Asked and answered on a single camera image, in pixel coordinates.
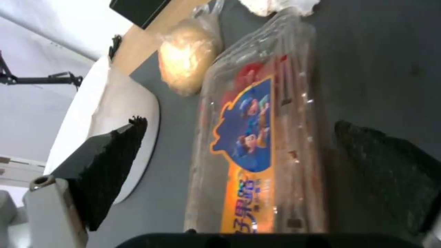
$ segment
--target gray table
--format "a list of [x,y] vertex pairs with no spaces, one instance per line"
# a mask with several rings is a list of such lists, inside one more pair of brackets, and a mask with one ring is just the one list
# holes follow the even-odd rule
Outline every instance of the gray table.
[[[349,120],[408,139],[441,159],[436,109],[441,92],[441,2],[322,0],[305,21],[318,33],[313,89],[331,230],[406,237],[360,185],[336,149],[332,130],[335,121]],[[224,42],[230,46],[266,19],[228,0],[221,22]],[[170,91],[161,82],[156,54],[131,76],[159,99],[159,136],[139,185],[90,234],[90,248],[115,247],[145,233],[183,230],[198,96],[182,98]]]

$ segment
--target wooden surface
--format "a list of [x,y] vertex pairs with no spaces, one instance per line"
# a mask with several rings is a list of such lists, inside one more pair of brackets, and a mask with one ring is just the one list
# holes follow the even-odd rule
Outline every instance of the wooden surface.
[[171,0],[145,30],[133,25],[124,35],[113,65],[124,74],[131,74],[158,49],[159,34],[189,17],[194,7],[208,2],[209,0]]

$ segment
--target black metal arm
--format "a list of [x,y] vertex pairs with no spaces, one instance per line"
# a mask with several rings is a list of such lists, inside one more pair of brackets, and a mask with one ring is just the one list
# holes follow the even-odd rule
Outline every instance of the black metal arm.
[[2,84],[72,84],[78,89],[82,81],[83,77],[76,77],[69,71],[41,78],[19,78],[11,73],[0,51],[0,83]]

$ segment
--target cartoon illustration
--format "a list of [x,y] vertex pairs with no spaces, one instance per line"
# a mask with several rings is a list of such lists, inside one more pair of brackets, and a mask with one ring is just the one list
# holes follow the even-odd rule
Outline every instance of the cartoon illustration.
[[[249,123],[248,135],[240,136],[239,140],[243,139],[245,141],[245,139],[247,139],[251,146],[257,145],[262,148],[266,147],[265,140],[268,137],[269,132],[269,95],[265,95],[260,101],[248,97],[242,101],[239,109],[242,112],[242,116],[248,118]],[[257,135],[250,134],[253,129]],[[249,147],[245,142],[241,142],[241,144],[245,146],[245,149]]]
[[259,172],[270,166],[271,79],[254,84],[227,103],[214,130],[212,153]]

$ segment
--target packaged food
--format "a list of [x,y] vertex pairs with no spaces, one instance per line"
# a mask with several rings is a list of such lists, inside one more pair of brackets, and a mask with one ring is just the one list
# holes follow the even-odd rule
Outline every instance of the packaged food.
[[162,36],[161,77],[182,96],[199,92],[206,71],[222,51],[219,14],[223,5],[224,0],[216,0],[211,13],[207,4],[196,7],[191,18]]
[[314,28],[288,8],[210,67],[202,86],[185,229],[327,230],[309,90],[314,36]]

